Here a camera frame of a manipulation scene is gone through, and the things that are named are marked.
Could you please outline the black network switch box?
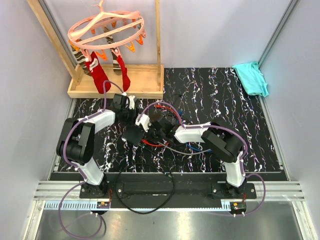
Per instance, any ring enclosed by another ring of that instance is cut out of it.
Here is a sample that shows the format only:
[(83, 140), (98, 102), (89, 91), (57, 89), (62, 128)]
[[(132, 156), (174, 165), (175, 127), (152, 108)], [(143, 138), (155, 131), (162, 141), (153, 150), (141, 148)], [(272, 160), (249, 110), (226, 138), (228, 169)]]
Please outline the black network switch box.
[(133, 145), (139, 145), (145, 137), (145, 131), (139, 126), (129, 126), (125, 129), (122, 138)]

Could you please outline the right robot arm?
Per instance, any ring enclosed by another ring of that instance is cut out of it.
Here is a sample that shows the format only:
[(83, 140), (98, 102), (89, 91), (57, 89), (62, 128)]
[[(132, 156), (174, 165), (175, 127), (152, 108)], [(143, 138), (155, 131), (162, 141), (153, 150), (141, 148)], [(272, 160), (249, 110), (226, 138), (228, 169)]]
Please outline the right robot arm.
[(240, 133), (221, 119), (204, 124), (173, 124), (163, 115), (150, 119), (151, 137), (171, 145), (204, 143), (223, 162), (226, 172), (225, 194), (232, 198), (245, 196), (246, 174), (243, 158), (248, 154), (248, 145)]

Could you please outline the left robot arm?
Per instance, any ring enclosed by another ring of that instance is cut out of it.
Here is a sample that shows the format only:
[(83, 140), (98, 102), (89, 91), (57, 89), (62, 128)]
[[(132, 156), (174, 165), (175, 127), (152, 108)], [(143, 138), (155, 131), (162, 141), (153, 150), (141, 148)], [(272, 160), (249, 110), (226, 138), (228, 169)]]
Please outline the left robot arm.
[(133, 124), (139, 114), (137, 97), (115, 94), (110, 105), (84, 118), (67, 118), (64, 122), (56, 154), (79, 171), (85, 190), (97, 198), (108, 195), (107, 176), (93, 158), (95, 134), (115, 123)]

